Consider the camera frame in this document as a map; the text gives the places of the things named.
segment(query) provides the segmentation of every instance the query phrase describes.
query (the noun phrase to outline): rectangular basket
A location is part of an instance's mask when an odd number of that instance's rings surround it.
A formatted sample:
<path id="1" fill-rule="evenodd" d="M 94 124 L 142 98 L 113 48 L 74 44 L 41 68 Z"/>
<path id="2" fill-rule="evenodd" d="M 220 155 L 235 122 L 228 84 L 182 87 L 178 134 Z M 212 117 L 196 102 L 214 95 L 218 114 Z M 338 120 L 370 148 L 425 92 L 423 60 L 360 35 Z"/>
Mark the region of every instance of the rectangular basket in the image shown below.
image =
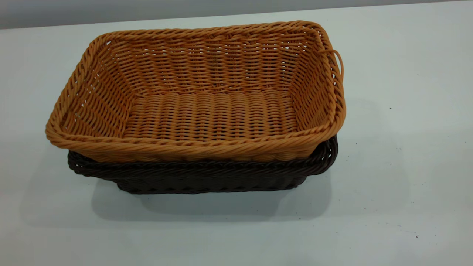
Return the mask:
<path id="1" fill-rule="evenodd" d="M 132 194 L 272 191 L 291 189 L 307 176 L 321 174 L 335 162 L 337 138 L 317 146 L 306 159 L 287 162 L 96 162 L 69 151 L 77 174 L 115 182 Z"/>
<path id="2" fill-rule="evenodd" d="M 99 162 L 307 158 L 345 118 L 336 55 L 305 21 L 107 33 L 46 135 Z"/>

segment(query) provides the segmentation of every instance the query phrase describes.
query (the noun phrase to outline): table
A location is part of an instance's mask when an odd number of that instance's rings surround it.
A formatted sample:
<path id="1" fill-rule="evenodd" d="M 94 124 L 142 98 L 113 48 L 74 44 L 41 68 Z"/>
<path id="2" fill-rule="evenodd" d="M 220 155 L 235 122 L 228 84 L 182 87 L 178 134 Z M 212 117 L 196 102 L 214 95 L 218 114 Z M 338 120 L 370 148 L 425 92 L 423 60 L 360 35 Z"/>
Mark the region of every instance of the table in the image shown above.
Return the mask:
<path id="1" fill-rule="evenodd" d="M 0 264 L 467 265 L 473 1 L 0 30 Z M 345 64 L 332 168 L 289 191 L 130 195 L 82 177 L 44 125 L 115 30 L 320 23 Z"/>

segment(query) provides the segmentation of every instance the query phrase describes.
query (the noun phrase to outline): stacked baskets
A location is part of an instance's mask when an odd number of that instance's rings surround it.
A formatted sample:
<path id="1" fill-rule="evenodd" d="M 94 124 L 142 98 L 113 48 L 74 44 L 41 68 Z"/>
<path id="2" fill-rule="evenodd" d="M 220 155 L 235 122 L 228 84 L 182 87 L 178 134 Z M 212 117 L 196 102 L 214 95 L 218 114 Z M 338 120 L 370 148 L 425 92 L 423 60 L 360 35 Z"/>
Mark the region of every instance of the stacked baskets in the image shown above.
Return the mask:
<path id="1" fill-rule="evenodd" d="M 76 173 L 130 193 L 293 188 L 337 155 L 336 55 L 305 21 L 108 33 L 85 51 L 46 135 Z"/>

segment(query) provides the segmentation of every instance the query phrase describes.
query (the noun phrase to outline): basket base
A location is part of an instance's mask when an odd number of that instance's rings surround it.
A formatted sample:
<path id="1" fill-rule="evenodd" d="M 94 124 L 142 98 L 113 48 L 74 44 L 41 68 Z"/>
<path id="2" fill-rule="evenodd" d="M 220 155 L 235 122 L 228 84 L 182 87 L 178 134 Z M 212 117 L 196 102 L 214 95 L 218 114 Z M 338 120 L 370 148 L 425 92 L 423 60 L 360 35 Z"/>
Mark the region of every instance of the basket base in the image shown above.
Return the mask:
<path id="1" fill-rule="evenodd" d="M 309 158 L 287 162 L 104 163 L 70 151 L 68 163 L 77 174 L 113 181 L 121 190 L 132 194 L 198 194 L 295 188 L 307 176 L 327 171 L 337 153 L 335 136 L 319 144 Z"/>
<path id="2" fill-rule="evenodd" d="M 223 187 L 221 189 L 215 189 L 212 190 L 210 188 L 204 188 L 200 190 L 196 189 L 175 189 L 175 188 L 150 188 L 147 190 L 139 190 L 136 189 L 133 186 L 121 186 L 120 184 L 117 183 L 117 187 L 120 190 L 123 190 L 125 192 L 128 192 L 130 194 L 200 194 L 200 193 L 229 193 L 229 192 L 248 192 L 248 191 L 276 191 L 276 190 L 286 190 L 286 189 L 293 189 L 302 184 L 307 177 L 295 177 L 293 178 L 292 182 L 287 185 L 286 187 L 276 187 L 276 186 L 271 186 L 271 187 L 261 187 L 261 186 L 254 186 L 254 187 L 237 187 L 237 188 L 226 188 Z"/>

